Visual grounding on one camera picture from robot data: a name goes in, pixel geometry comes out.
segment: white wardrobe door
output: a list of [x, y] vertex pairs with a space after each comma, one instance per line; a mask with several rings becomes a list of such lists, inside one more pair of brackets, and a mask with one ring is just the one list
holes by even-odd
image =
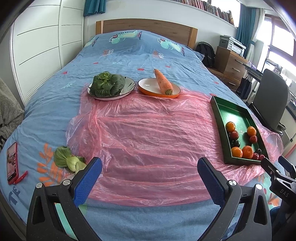
[[60, 45], [81, 40], [81, 25], [64, 25], [60, 29]]
[[14, 34], [59, 24], [60, 6], [28, 7], [15, 21]]
[[81, 50], [81, 41], [62, 45], [64, 65], [71, 62]]
[[27, 102], [32, 95], [30, 91], [61, 69], [59, 48], [56, 47], [39, 54], [21, 65], [15, 66], [15, 69], [19, 86]]
[[13, 53], [16, 65], [59, 46], [58, 26], [43, 27], [13, 36]]
[[74, 8], [63, 7], [61, 13], [61, 25], [81, 25], [83, 11]]
[[83, 10], [85, 0], [63, 0], [64, 7], [71, 7]]
[[35, 0], [30, 7], [40, 5], [61, 5], [61, 0]]

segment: black bag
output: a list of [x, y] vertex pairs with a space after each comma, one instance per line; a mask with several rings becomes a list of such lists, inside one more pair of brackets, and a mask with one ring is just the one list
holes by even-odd
[[195, 51], [199, 52], [205, 56], [204, 59], [202, 60], [202, 63], [206, 67], [214, 67], [215, 52], [214, 52], [213, 47], [211, 45], [209, 45], [206, 42], [199, 42]]
[[242, 100], [246, 100], [251, 92], [251, 88], [252, 88], [252, 78], [248, 76], [246, 79], [242, 78], [241, 83], [235, 93]]

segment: blue gripper pad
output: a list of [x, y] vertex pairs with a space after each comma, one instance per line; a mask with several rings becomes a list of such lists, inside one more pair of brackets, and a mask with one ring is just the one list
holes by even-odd
[[101, 172], [102, 172], [102, 161], [100, 158], [96, 157], [95, 162], [85, 172], [80, 182], [74, 189], [73, 201], [76, 207], [85, 203], [87, 197], [89, 196], [89, 193], [91, 192]]
[[287, 172], [294, 171], [292, 164], [283, 156], [279, 156], [278, 161]]
[[197, 171], [205, 184], [213, 202], [222, 207], [225, 203], [225, 190], [215, 174], [201, 158], [197, 162]]

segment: orange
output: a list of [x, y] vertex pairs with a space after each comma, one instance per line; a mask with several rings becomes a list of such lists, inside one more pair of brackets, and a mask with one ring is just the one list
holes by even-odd
[[239, 147], [231, 148], [231, 155], [233, 157], [242, 158], [242, 150]]
[[233, 122], [227, 122], [225, 125], [225, 129], [227, 132], [233, 132], [235, 131], [235, 124]]
[[255, 136], [257, 133], [256, 129], [252, 126], [249, 126], [248, 129], [247, 129], [247, 134], [248, 136]]
[[251, 146], [244, 146], [242, 148], [242, 158], [252, 159], [254, 151]]

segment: black backpack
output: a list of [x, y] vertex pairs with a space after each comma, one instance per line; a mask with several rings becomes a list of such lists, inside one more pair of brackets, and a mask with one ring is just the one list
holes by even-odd
[[213, 47], [211, 45], [209, 45], [206, 42], [199, 42], [195, 51], [199, 52], [205, 56], [204, 59], [202, 60], [202, 63], [206, 67], [214, 67], [215, 52], [214, 52]]

